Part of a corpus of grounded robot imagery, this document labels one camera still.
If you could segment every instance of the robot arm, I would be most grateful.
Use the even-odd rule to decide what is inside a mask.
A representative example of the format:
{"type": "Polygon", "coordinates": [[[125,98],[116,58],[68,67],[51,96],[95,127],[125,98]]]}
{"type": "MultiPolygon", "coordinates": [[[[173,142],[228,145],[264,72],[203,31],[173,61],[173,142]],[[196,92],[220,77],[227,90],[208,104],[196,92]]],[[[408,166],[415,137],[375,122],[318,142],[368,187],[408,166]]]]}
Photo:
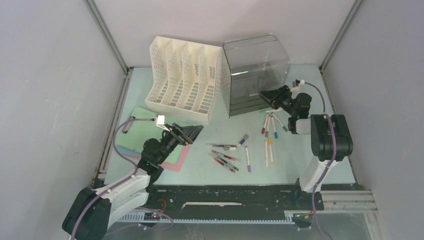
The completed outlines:
{"type": "Polygon", "coordinates": [[[82,217],[75,233],[75,238],[78,240],[101,240],[113,223],[131,210],[146,204],[149,196],[154,196],[153,183],[158,180],[164,170],[160,164],[178,145],[192,144],[203,129],[202,125],[165,124],[163,115],[158,115],[154,120],[156,126],[163,129],[162,139],[150,138],[144,143],[137,171],[135,173],[132,171],[107,186],[97,189],[86,187],[81,190],[62,223],[62,229],[65,232],[72,234],[82,211],[94,198],[106,190],[107,193],[101,195],[82,217]],[[128,177],[127,181],[111,190],[111,186],[128,177]]]}
{"type": "MultiPolygon", "coordinates": [[[[306,93],[299,93],[293,99],[292,92],[287,85],[275,90],[261,91],[259,95],[271,108],[282,108],[290,114],[287,126],[292,134],[310,135],[313,157],[305,173],[299,179],[299,186],[302,192],[312,193],[314,186],[319,182],[325,169],[328,168],[327,172],[329,172],[344,157],[350,156],[353,151],[353,142],[345,116],[341,114],[331,116],[336,142],[336,155],[332,164],[328,166],[333,155],[333,137],[324,114],[309,116],[311,96],[306,93]]],[[[322,182],[323,179],[317,185],[316,192],[321,190],[322,182]]]]}

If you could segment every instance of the purple marker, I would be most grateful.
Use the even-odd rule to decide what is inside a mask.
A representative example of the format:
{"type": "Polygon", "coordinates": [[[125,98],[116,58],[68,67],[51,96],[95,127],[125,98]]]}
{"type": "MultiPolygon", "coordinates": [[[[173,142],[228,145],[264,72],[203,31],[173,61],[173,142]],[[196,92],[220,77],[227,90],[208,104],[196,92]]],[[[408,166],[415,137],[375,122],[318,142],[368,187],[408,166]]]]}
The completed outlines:
{"type": "Polygon", "coordinates": [[[249,138],[249,135],[244,135],[244,137],[243,137],[243,139],[242,140],[240,140],[240,142],[239,142],[239,144],[240,145],[243,145],[244,143],[245,143],[245,141],[247,140],[249,138]]]}
{"type": "Polygon", "coordinates": [[[245,146],[244,149],[246,150],[247,171],[249,173],[251,173],[252,169],[251,169],[251,161],[249,159],[249,148],[247,146],[245,146]]]}

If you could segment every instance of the clear plastic box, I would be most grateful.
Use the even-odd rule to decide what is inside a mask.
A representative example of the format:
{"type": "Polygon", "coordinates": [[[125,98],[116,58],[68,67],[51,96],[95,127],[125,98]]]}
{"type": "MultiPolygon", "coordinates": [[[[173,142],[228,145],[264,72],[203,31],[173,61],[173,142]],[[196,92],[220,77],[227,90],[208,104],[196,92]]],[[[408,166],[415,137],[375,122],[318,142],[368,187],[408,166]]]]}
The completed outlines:
{"type": "Polygon", "coordinates": [[[229,116],[268,108],[260,91],[274,90],[286,83],[290,58],[274,35],[227,41],[223,45],[230,81],[224,97],[229,116]]]}

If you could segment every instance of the green folder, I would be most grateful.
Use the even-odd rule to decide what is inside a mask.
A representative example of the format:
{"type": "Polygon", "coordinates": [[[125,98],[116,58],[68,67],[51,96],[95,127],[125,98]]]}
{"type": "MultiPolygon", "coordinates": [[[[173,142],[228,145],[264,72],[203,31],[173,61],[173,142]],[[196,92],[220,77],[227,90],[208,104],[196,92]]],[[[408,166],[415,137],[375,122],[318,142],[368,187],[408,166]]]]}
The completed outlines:
{"type": "MultiPolygon", "coordinates": [[[[136,107],[131,116],[136,119],[152,119],[156,117],[156,113],[136,107]]],[[[188,126],[188,123],[186,122],[167,116],[165,116],[165,123],[169,125],[176,123],[180,126],[188,126]]],[[[134,121],[127,133],[123,133],[122,131],[118,133],[116,145],[141,153],[143,151],[143,144],[145,141],[148,139],[157,139],[160,141],[162,138],[162,132],[163,129],[157,127],[154,121],[134,121]]],[[[166,158],[166,162],[170,164],[178,162],[182,149],[183,146],[178,145],[175,150],[171,152],[168,158],[166,158]]]]}

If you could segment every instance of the gray wall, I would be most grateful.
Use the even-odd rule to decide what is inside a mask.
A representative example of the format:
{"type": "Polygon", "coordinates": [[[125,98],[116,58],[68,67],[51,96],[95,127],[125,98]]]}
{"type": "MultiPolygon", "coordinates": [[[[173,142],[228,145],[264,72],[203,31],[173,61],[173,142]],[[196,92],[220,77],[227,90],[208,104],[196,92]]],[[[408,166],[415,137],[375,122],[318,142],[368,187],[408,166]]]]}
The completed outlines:
{"type": "Polygon", "coordinates": [[[155,36],[222,46],[267,33],[278,37],[294,64],[318,65],[355,0],[95,2],[128,66],[148,67],[155,36]]]}
{"type": "Polygon", "coordinates": [[[0,3],[0,239],[64,240],[123,73],[82,0],[0,3]]]}
{"type": "Polygon", "coordinates": [[[352,164],[394,240],[423,234],[423,40],[424,1],[368,0],[325,71],[352,164]]]}

